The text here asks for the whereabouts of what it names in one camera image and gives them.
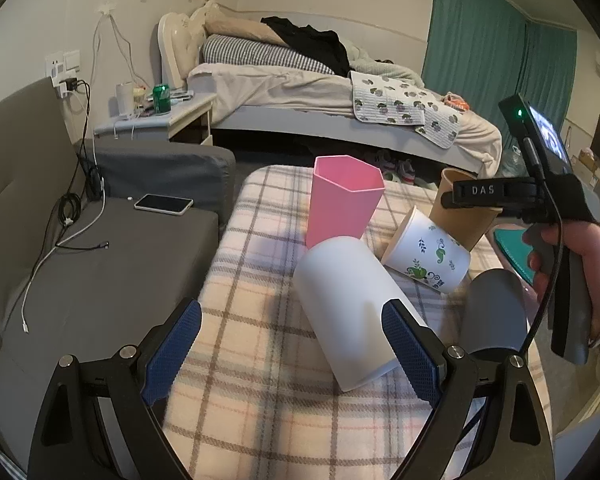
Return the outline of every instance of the teal curtain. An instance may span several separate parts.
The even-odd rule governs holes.
[[[560,131],[576,74],[577,33],[526,24],[526,46],[517,92]]]
[[[464,97],[513,144],[497,104],[521,93],[561,128],[577,55],[574,31],[529,22],[506,0],[433,0],[422,78],[440,94]]]
[[[505,0],[433,0],[425,85],[461,95],[504,132],[497,104],[515,93],[525,25],[524,16]]]

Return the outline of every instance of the sofa backrest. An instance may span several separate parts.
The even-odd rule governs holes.
[[[0,332],[36,262],[46,223],[66,192],[76,162],[51,79],[0,102]],[[74,190],[83,184],[78,168]],[[56,218],[50,225],[58,232]]]

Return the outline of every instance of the pink trash can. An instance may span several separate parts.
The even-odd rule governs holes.
[[[383,193],[378,168],[348,155],[316,157],[306,246],[336,236],[361,238]]]

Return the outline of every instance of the bed frame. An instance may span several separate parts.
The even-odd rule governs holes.
[[[191,17],[170,12],[158,25],[158,46],[162,59],[162,78],[173,89],[184,88],[187,76],[201,61],[201,48],[206,40],[204,21],[213,1],[196,10]],[[197,78],[195,92],[215,92],[209,76]],[[377,148],[422,156],[449,166],[480,173],[482,162],[470,156],[456,144],[443,150],[404,126],[362,123],[354,118],[323,112],[306,112],[292,108],[241,106],[214,128],[280,132],[328,139],[358,142]]]

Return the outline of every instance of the silver bolt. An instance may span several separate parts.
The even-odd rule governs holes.
[[[68,365],[70,365],[71,363],[74,362],[74,357],[71,355],[63,355],[60,360],[58,361],[58,364],[62,367],[62,368],[66,368]]]
[[[134,355],[136,355],[135,346],[128,345],[120,351],[120,357],[122,357],[122,359],[131,359],[131,357],[133,357]]]
[[[447,348],[446,351],[453,359],[462,359],[464,357],[464,348],[462,348],[461,346],[449,346],[449,348]]]
[[[519,357],[519,355],[512,355],[508,360],[515,368],[522,368],[524,366],[524,359]]]

